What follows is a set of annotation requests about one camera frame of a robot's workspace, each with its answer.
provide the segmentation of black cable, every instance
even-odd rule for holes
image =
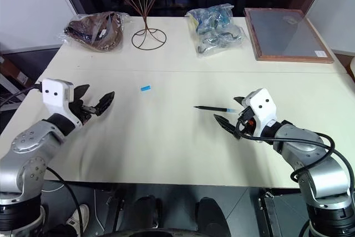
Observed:
[[[302,227],[302,229],[301,229],[300,234],[298,235],[298,237],[303,237],[303,236],[305,235],[306,230],[307,230],[309,224],[310,224],[310,221],[309,221],[309,220],[305,222],[305,224],[303,225],[303,227]]]
[[[64,184],[64,186],[68,189],[68,191],[70,192],[70,194],[71,194],[71,196],[72,196],[72,198],[73,198],[73,200],[75,202],[75,206],[77,208],[78,214],[79,214],[80,236],[83,237],[84,236],[84,228],[83,228],[82,212],[80,210],[79,202],[78,202],[77,198],[75,197],[75,194],[74,194],[73,190],[70,188],[70,186],[67,184],[67,182],[65,180],[63,180],[63,178],[61,176],[59,176],[59,174],[57,172],[55,172],[50,167],[47,167],[47,170],[52,172],[53,175],[56,176],[57,179],[60,180]]]
[[[334,151],[335,151],[335,142],[330,136],[328,136],[326,134],[323,134],[323,133],[316,133],[316,134],[318,134],[321,137],[326,138],[331,144],[330,148],[325,148],[325,149],[328,149],[328,152],[324,156],[322,156],[319,160],[317,160],[317,161],[315,161],[315,162],[313,162],[313,163],[311,163],[311,164],[309,164],[307,166],[299,168],[299,169],[297,169],[297,170],[295,170],[294,172],[291,173],[290,178],[291,178],[291,180],[293,180],[296,183],[298,183],[298,179],[295,178],[296,176],[299,176],[302,172],[305,172],[306,170],[309,170],[310,168],[313,168],[316,165],[322,163],[324,160],[329,158],[332,155],[332,153],[334,153]]]
[[[264,142],[291,142],[291,143],[304,143],[304,144],[312,144],[312,145],[316,145],[318,147],[322,147],[325,148],[327,150],[329,150],[323,157],[321,157],[319,160],[313,162],[312,164],[309,164],[305,167],[302,167],[300,169],[295,170],[294,172],[291,173],[290,178],[291,180],[293,180],[294,182],[298,183],[298,180],[295,178],[295,175],[299,175],[301,172],[304,172],[305,170],[309,170],[310,168],[315,167],[316,165],[320,164],[321,162],[323,162],[325,159],[329,158],[332,153],[335,150],[335,143],[333,141],[332,138],[330,138],[329,136],[327,136],[326,134],[323,133],[316,133],[319,136],[325,137],[329,140],[331,146],[327,146],[326,144],[323,143],[319,143],[319,142],[314,142],[314,141],[310,141],[310,140],[304,140],[304,139],[296,139],[296,138],[269,138],[269,137],[254,137],[254,136],[249,136],[246,135],[244,133],[242,133],[239,129],[241,125],[241,121],[238,120],[237,125],[236,125],[236,132],[240,137],[243,137],[245,139],[248,140],[254,140],[254,141],[264,141]]]
[[[255,140],[255,141],[265,141],[265,142],[295,142],[295,143],[305,143],[305,144],[312,144],[312,145],[316,145],[318,147],[322,147],[322,148],[325,148],[328,150],[328,152],[319,160],[313,162],[312,164],[310,165],[307,165],[301,169],[298,169],[297,171],[293,172],[291,175],[293,175],[291,177],[291,179],[295,182],[298,182],[297,179],[295,179],[295,174],[299,175],[300,172],[303,172],[305,170],[308,170],[309,168],[311,167],[314,167],[315,165],[318,165],[319,163],[321,163],[323,160],[325,160],[326,158],[330,157],[332,153],[334,153],[335,155],[337,155],[341,161],[344,162],[346,168],[348,169],[348,172],[349,172],[349,178],[350,178],[350,196],[351,196],[351,199],[352,199],[352,206],[353,206],[353,209],[355,210],[355,204],[354,204],[354,200],[353,200],[353,194],[354,194],[354,186],[355,186],[355,177],[354,177],[354,172],[353,172],[353,169],[349,163],[349,161],[337,150],[335,150],[335,143],[334,143],[334,140],[327,136],[326,134],[323,134],[323,133],[316,133],[318,134],[319,136],[322,136],[326,139],[329,140],[331,146],[327,146],[325,144],[322,144],[322,143],[319,143],[319,142],[314,142],[314,141],[310,141],[310,140],[304,140],[304,139],[295,139],[295,138],[268,138],[268,137],[254,137],[254,136],[249,136],[249,135],[246,135],[244,133],[242,133],[240,130],[239,130],[239,127],[241,125],[241,121],[239,120],[237,122],[237,125],[236,125],[236,132],[237,134],[240,136],[240,137],[243,137],[245,139],[248,139],[248,140]]]
[[[30,91],[30,90],[32,90],[32,89],[41,89],[41,84],[34,84],[34,85],[32,85],[32,86],[30,86],[30,87],[28,87],[28,88],[25,88],[25,89],[23,89],[23,90],[21,90],[21,91],[19,91],[19,92],[17,92],[17,93],[14,93],[14,94],[11,95],[10,97],[6,98],[6,99],[0,104],[0,108],[1,108],[3,105],[5,105],[7,102],[9,102],[12,98],[14,98],[14,97],[16,97],[16,96],[18,96],[18,95],[20,95],[20,94],[26,93],[26,92],[28,92],[28,91]]]

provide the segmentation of black pen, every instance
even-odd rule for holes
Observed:
[[[194,106],[194,108],[220,111],[220,112],[229,112],[229,113],[236,113],[237,112],[235,109],[232,109],[232,108],[215,108],[215,107],[206,107],[204,105],[196,105],[196,106]]]

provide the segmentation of wall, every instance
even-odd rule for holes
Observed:
[[[59,47],[58,34],[74,15],[69,0],[0,0],[0,51]]]
[[[332,50],[355,55],[355,0],[315,0],[307,15]]]

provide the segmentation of blue eraser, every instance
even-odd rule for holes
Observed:
[[[140,88],[140,90],[141,90],[142,92],[143,92],[143,91],[150,90],[150,85],[145,86],[145,87],[142,87],[142,88]]]

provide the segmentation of person's foot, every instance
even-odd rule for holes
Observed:
[[[85,204],[82,204],[79,207],[83,217],[83,231],[85,231],[85,229],[88,226],[89,218],[90,218],[89,207]],[[80,237],[79,213],[77,210],[75,210],[73,215],[67,220],[67,224],[72,226],[77,232],[78,236]]]
[[[45,220],[47,219],[47,212],[45,211],[45,208],[44,206],[40,206],[40,212],[43,214],[43,222],[42,222],[42,225],[45,224]]]

